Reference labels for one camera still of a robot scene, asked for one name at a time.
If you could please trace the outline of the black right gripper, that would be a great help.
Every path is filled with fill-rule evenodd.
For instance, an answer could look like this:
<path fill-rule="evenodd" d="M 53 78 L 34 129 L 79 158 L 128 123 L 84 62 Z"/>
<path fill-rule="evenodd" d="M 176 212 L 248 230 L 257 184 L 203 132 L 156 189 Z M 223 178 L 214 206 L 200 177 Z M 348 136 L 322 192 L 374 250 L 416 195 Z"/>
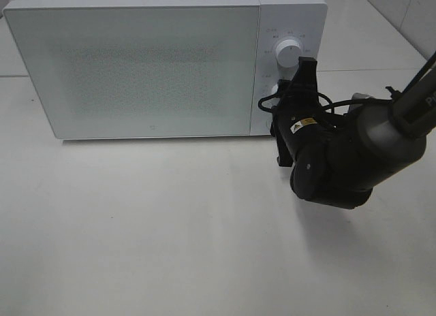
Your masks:
<path fill-rule="evenodd" d="M 268 109 L 272 116 L 270 134 L 277 143 L 277 163 L 292 167 L 299 152 L 313 143 L 325 142 L 334 131 L 331 113 L 322 110 L 319 98 L 330 98 L 317 91 L 317 60 L 299 57 L 298 69 L 287 88 L 282 87 L 269 99 L 278 102 Z"/>

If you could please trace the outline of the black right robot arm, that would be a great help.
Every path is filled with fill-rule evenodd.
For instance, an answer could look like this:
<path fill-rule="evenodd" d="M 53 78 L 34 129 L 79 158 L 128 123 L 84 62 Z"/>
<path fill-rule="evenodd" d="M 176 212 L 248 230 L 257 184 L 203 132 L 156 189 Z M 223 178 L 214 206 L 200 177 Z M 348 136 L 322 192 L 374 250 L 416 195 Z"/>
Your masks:
<path fill-rule="evenodd" d="M 423 156 L 435 128 L 435 58 L 389 99 L 356 93 L 321 105 L 316 71 L 316 60 L 302 57 L 295 76 L 278 83 L 269 110 L 277 162 L 291 168 L 290 187 L 300 199 L 353 209 Z"/>

